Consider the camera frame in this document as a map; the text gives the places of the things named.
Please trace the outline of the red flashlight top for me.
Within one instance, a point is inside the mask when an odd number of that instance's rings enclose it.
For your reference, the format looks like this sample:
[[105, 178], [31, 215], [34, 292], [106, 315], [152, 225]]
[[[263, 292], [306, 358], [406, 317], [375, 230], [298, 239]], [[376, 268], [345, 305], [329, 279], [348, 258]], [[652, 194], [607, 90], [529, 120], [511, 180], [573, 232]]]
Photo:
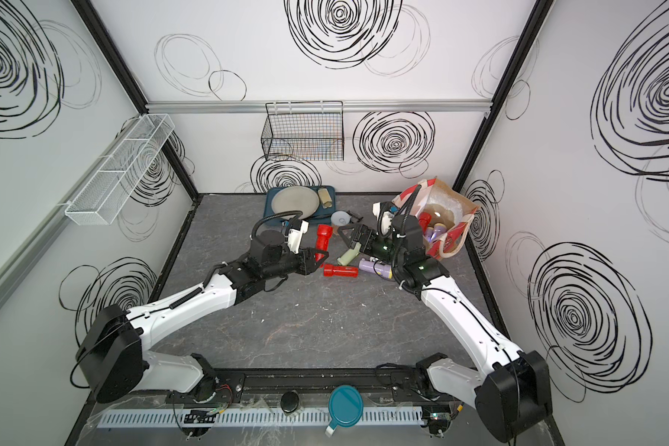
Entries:
[[323, 275], [325, 277], [357, 278], [359, 274], [360, 271], [357, 267], [334, 264], [325, 264], [323, 266]]

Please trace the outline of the red flashlight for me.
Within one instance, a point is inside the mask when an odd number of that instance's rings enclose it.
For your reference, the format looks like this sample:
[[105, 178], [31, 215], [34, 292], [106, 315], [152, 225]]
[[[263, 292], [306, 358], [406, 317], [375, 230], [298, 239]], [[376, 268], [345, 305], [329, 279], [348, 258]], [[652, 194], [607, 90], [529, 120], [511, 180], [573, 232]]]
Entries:
[[432, 215], [430, 215], [427, 211], [422, 211], [418, 216], [418, 223], [423, 232], [425, 232], [431, 226], [431, 221]]
[[323, 275], [325, 277], [357, 278], [359, 274], [360, 271], [357, 267], [334, 264], [325, 264], [323, 266]]
[[317, 228], [316, 249], [326, 250], [329, 252], [329, 243], [332, 238], [334, 229], [325, 224], [320, 224]]

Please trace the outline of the brown jute tote bag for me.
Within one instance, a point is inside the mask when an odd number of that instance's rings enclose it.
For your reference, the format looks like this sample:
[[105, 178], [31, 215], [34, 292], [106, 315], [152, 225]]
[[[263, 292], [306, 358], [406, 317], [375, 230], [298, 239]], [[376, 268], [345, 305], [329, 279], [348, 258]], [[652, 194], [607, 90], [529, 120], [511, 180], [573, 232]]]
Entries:
[[427, 211], [432, 215], [431, 226], [443, 223], [448, 229], [433, 243], [429, 243], [424, 232], [427, 254], [438, 260], [452, 258], [464, 247], [479, 206], [436, 178], [421, 180], [417, 186], [421, 189], [412, 214], [418, 218], [422, 211]]

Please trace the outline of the red flashlight bottom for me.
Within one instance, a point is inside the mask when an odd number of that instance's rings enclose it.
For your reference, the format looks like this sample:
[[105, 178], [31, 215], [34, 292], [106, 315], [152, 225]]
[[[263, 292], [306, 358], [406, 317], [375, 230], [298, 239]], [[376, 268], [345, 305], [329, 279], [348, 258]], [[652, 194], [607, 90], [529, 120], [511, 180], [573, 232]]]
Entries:
[[431, 221], [432, 215], [430, 215], [427, 211], [422, 211], [418, 216], [418, 223], [423, 232], [425, 232], [431, 226]]

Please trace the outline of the purple flashlight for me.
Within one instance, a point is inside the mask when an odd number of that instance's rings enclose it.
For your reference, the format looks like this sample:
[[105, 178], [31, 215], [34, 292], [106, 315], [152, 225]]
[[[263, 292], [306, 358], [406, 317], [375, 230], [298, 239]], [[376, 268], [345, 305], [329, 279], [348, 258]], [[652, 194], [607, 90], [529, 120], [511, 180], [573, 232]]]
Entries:
[[376, 260], [367, 260], [361, 259], [358, 264], [358, 268], [361, 271], [371, 273], [385, 280], [393, 279], [393, 272], [390, 265], [376, 259]]
[[446, 234], [447, 227], [443, 223], [436, 223], [433, 226], [430, 226], [426, 230], [426, 237], [429, 243], [433, 243], [438, 237]]

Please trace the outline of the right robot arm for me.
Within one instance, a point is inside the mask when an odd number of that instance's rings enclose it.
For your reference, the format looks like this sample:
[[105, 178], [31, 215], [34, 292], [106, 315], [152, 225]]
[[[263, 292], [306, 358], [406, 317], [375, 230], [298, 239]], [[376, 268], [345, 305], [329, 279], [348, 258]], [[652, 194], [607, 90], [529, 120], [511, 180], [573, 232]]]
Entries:
[[434, 390], [473, 407], [498, 442], [515, 440], [552, 416], [546, 360], [523, 351], [466, 298], [442, 262], [427, 253], [416, 217], [397, 215], [385, 235], [362, 223], [337, 233], [347, 247], [389, 265], [399, 288], [430, 308], [470, 356], [471, 367], [449, 358], [427, 365]]

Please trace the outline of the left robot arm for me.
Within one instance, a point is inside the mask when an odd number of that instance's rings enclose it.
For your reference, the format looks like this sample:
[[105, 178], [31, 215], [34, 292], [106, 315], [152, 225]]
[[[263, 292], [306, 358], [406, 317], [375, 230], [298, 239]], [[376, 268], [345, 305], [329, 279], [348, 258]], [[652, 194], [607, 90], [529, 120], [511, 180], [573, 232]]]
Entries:
[[97, 403], [113, 403], [133, 391], [193, 393], [219, 379], [200, 354], [175, 356], [152, 351], [162, 339], [219, 310], [265, 291], [270, 280], [316, 272], [329, 253], [301, 246], [301, 230], [282, 235], [266, 230], [252, 236], [249, 250], [213, 267], [196, 284], [157, 302], [124, 310], [102, 310], [85, 335], [75, 359]]

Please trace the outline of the small orange can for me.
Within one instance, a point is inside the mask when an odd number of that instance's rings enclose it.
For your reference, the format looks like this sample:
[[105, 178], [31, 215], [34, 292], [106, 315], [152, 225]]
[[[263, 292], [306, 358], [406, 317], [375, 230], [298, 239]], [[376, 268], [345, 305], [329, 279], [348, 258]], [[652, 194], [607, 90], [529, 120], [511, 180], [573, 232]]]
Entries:
[[351, 223], [351, 215], [347, 211], [343, 210], [338, 210], [334, 213], [332, 213], [332, 216], [330, 217], [331, 219], [331, 224], [334, 227], [342, 227], [346, 226], [347, 224]]

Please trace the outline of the light green flashlight upper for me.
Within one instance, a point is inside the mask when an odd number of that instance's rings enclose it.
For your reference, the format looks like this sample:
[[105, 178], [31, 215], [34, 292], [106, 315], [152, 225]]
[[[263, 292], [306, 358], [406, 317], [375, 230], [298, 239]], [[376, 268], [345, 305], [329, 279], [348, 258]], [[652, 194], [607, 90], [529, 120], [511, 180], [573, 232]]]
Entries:
[[342, 256], [337, 259], [337, 263], [340, 266], [349, 266], [353, 260], [360, 256], [362, 245], [360, 243], [355, 243], [353, 247], [348, 249]]

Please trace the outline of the dark teal tray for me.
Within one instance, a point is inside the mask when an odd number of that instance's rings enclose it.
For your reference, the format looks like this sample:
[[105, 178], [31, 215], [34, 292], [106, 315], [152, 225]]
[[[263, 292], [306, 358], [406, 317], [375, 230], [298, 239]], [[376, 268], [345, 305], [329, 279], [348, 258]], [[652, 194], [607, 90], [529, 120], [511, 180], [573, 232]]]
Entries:
[[[308, 221], [309, 223], [314, 223], [314, 224], [329, 224], [330, 220], [331, 220], [330, 217], [332, 216], [332, 213], [336, 212], [337, 199], [336, 199], [335, 189], [331, 186], [303, 186], [303, 187], [308, 187], [310, 189], [313, 189], [314, 191], [316, 191], [317, 194], [318, 194], [318, 189], [321, 189], [321, 188], [329, 189], [329, 191], [330, 191], [330, 193], [333, 197], [334, 206], [332, 208], [329, 208], [329, 209], [323, 209], [323, 207], [321, 206], [321, 202], [320, 202], [320, 206], [319, 206], [318, 210], [311, 217], [308, 217], [307, 219], [303, 219], [303, 220]], [[281, 191], [284, 188], [273, 188], [273, 189], [268, 191], [268, 193], [266, 195], [266, 205], [265, 205], [265, 211], [264, 211], [264, 216], [265, 217], [269, 217], [269, 216], [274, 215], [274, 213], [271, 209], [272, 197], [276, 193], [278, 193], [278, 191]]]

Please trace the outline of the grey round plate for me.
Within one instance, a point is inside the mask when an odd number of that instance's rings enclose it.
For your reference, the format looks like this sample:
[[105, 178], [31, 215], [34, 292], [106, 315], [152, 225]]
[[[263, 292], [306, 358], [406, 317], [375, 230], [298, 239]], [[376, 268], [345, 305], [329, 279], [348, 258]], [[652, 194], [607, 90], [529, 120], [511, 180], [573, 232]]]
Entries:
[[308, 187], [292, 186], [278, 191], [271, 201], [274, 214], [300, 211], [301, 219], [311, 217], [319, 208], [320, 199], [316, 191]]

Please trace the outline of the black round knob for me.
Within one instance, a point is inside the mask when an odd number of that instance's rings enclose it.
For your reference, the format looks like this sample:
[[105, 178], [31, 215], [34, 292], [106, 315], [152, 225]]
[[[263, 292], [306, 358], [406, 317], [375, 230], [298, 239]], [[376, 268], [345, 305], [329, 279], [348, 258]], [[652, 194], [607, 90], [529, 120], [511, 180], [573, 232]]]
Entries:
[[280, 407], [285, 414], [295, 413], [299, 409], [299, 406], [300, 398], [295, 390], [289, 390], [282, 394], [280, 399]]

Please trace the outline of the teal round lid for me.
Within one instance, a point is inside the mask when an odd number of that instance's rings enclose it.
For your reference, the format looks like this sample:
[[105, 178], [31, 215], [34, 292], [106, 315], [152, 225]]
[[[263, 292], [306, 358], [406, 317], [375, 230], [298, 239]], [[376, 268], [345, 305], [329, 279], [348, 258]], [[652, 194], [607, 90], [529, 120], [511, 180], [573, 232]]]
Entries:
[[325, 435], [331, 438], [339, 427], [356, 426], [363, 415], [362, 395], [356, 388], [343, 385], [335, 388], [328, 401], [330, 422], [325, 429]]

